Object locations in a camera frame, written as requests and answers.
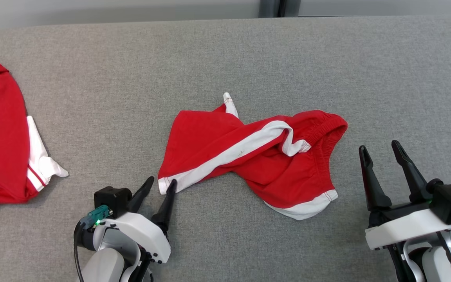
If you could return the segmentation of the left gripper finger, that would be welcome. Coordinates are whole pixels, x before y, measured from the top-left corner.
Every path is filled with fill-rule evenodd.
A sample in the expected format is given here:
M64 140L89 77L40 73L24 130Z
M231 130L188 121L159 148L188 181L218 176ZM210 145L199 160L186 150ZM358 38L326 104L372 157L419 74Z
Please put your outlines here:
M158 212L152 216L152 223L158 226L162 230L164 235L168 235L168 230L170 228L170 219L176 192L177 180L173 179L170 182L170 186L167 190L165 199L161 204L161 207L159 208Z
M152 189L154 179L155 178L153 176L147 178L144 184L133 194L131 200L128 203L128 212L139 212L140 207L143 205L143 200L148 196Z

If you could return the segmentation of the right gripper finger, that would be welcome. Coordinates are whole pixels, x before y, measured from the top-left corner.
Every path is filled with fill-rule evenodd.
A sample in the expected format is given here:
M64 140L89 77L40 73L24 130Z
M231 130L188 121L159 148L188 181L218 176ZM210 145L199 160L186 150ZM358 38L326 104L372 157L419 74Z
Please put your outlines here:
M363 186L366 195L367 210L386 210L392 206L392 202L385 195L378 179L373 171L373 161L365 146L359 147L359 157L362 171Z
M423 203L431 201L431 193L426 189L427 182L415 163L410 159L407 152L398 140L392 140L391 146L397 163L402 167L403 173L410 190L409 200L412 203Z

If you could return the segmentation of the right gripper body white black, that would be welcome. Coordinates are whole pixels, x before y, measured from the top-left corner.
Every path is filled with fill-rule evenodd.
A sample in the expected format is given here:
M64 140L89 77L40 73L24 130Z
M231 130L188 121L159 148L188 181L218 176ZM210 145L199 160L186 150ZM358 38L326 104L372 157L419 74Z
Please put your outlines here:
M391 207L369 207L369 228L365 239L370 249L384 248L410 239L426 239L439 231L450 231L429 208L429 202L406 203Z

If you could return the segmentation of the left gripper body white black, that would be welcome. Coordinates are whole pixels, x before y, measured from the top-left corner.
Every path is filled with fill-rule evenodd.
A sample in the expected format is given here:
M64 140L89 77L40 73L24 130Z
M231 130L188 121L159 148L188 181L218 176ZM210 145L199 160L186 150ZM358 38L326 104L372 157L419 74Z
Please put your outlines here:
M102 242L107 240L108 228L120 231L134 241L151 255L156 255L155 261L166 264L171 255L170 243L163 231L145 216L138 213L125 213L117 219L103 219L96 226L93 235L93 246L96 251L100 250Z

